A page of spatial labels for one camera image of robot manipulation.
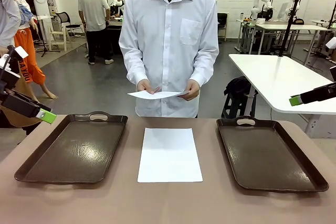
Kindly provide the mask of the person's right hand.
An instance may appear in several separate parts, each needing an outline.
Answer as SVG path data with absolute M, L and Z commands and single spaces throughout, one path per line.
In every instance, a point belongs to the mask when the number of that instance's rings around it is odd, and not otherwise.
M 137 91 L 146 91 L 149 94 L 154 94 L 156 92 L 159 92 L 161 90 L 160 87 L 157 88 L 152 88 L 150 82 L 148 79 L 143 79 L 141 81 L 138 82 L 137 84 Z

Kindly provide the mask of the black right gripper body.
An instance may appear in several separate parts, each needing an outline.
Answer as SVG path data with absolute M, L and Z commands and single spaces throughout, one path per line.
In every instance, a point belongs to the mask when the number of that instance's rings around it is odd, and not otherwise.
M 306 95 L 306 103 L 324 101 L 335 98 L 335 82 L 309 91 Z

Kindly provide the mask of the person's left hand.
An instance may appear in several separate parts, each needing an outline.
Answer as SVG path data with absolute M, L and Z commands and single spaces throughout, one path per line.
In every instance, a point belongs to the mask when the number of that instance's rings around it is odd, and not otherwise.
M 187 82 L 186 89 L 183 95 L 179 95 L 180 98 L 184 99 L 185 101 L 191 101 L 195 99 L 200 94 L 200 85 L 197 81 L 189 79 Z

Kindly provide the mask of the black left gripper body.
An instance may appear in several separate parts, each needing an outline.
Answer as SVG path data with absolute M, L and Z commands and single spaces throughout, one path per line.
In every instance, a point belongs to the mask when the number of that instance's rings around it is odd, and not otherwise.
M 1 91 L 1 105 L 23 116 L 37 116 L 39 106 L 30 99 L 23 99 L 20 96 L 21 94 L 19 93 L 11 94 L 6 91 Z

